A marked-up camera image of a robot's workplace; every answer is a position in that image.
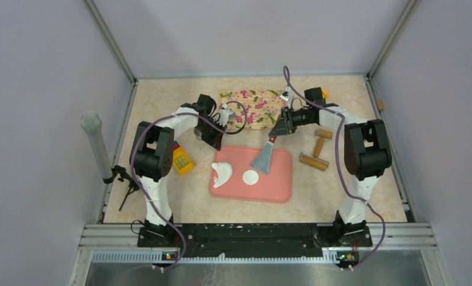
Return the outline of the white dough ball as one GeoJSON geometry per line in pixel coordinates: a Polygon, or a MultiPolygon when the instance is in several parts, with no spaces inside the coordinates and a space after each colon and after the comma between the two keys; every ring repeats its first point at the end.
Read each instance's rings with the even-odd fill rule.
{"type": "Polygon", "coordinates": [[[213,178],[213,187],[219,188],[227,183],[232,176],[232,165],[228,162],[212,163],[216,176],[213,178]]]}

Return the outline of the metal scraper wooden handle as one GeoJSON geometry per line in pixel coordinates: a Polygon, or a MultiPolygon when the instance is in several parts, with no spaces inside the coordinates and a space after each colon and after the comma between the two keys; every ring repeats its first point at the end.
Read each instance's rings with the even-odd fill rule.
{"type": "Polygon", "coordinates": [[[262,172],[264,175],[269,174],[272,150],[273,150],[276,138],[277,138],[276,136],[270,137],[267,143],[265,144],[265,146],[260,151],[260,153],[250,163],[250,166],[252,168],[254,168],[255,170],[259,172],[262,172]]]}

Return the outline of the wooden rolling pin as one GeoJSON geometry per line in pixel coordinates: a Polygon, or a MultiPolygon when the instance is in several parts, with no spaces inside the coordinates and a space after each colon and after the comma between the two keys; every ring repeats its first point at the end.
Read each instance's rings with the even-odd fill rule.
{"type": "Polygon", "coordinates": [[[322,152],[324,143],[326,140],[331,140],[333,137],[333,132],[325,129],[317,129],[315,132],[315,137],[317,138],[316,144],[313,148],[311,154],[301,153],[299,157],[299,162],[312,167],[316,170],[322,172],[326,171],[329,167],[329,162],[321,159],[319,156],[322,152]]]}

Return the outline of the round white dumpling wrapper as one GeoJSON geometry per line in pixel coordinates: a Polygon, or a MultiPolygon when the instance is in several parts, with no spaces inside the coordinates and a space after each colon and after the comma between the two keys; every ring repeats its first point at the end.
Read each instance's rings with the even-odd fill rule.
{"type": "Polygon", "coordinates": [[[242,180],[246,185],[255,185],[259,181],[259,174],[255,170],[246,170],[242,180]]]}

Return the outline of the pink plastic tray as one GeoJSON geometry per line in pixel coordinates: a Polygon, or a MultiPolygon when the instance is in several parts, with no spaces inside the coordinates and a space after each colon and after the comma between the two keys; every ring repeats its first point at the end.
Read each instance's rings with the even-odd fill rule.
{"type": "Polygon", "coordinates": [[[259,179],[255,184],[244,182],[244,172],[251,170],[250,163],[259,152],[258,148],[238,146],[224,146],[221,151],[215,152],[213,162],[230,164],[232,175],[227,182],[216,188],[215,179],[218,174],[213,170],[209,183],[211,195],[236,200],[287,202],[291,197],[292,156],[286,150],[273,150],[268,175],[257,172],[259,179]]]}

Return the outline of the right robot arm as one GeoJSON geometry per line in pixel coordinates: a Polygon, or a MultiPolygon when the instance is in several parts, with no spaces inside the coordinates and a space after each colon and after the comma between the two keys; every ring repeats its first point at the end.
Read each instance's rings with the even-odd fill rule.
{"type": "Polygon", "coordinates": [[[299,126],[317,124],[333,130],[336,141],[343,138],[344,162],[336,158],[336,165],[340,175],[342,167],[351,175],[349,182],[341,181],[346,198],[332,226],[321,228],[316,240],[323,247],[363,244],[370,237],[366,212],[371,193],[392,164],[386,127],[382,120],[361,119],[327,103],[327,93],[321,88],[307,89],[304,95],[307,106],[298,110],[282,108],[269,136],[289,135],[299,126]]]}

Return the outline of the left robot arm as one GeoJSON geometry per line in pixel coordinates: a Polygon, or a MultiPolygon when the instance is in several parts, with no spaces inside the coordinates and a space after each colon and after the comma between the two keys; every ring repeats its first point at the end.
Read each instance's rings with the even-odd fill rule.
{"type": "Polygon", "coordinates": [[[139,123],[129,163],[147,207],[142,230],[158,245],[171,244],[175,236],[167,198],[167,176],[173,169],[176,138],[193,130],[198,139],[220,150],[232,115],[226,107],[218,108],[212,97],[201,94],[197,102],[182,104],[168,116],[152,123],[139,123]]]}

